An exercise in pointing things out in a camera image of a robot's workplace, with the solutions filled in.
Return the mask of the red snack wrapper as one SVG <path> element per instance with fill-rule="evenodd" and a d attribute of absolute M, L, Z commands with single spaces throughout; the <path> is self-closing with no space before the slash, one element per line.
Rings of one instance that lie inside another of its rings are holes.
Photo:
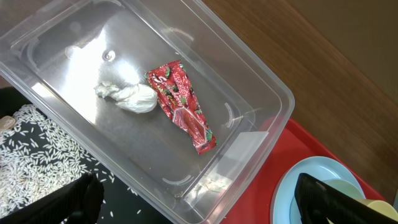
<path fill-rule="evenodd" d="M 164 113 L 191 137 L 198 154 L 204 154 L 216 147 L 215 135 L 180 60 L 148 71 L 144 77 L 157 93 L 157 101 Z"/>

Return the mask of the white napkin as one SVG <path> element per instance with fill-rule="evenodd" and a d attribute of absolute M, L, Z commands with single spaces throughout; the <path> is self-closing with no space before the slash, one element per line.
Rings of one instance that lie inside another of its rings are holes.
<path fill-rule="evenodd" d="M 110 97 L 116 106 L 137 114 L 148 113 L 157 105 L 157 92 L 143 84 L 120 88 L 111 82 L 102 82 L 94 90 L 99 97 Z"/>

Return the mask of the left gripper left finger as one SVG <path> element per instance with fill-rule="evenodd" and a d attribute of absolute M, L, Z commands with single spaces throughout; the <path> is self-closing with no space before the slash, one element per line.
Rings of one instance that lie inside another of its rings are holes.
<path fill-rule="evenodd" d="M 104 186 L 94 174 L 58 189 L 1 219 L 2 224 L 95 224 L 104 199 Z"/>

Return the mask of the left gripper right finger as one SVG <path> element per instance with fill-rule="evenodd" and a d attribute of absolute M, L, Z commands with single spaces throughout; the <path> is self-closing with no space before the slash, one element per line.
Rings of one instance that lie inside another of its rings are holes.
<path fill-rule="evenodd" d="M 295 200 L 303 224 L 397 224 L 306 173 L 298 175 Z"/>

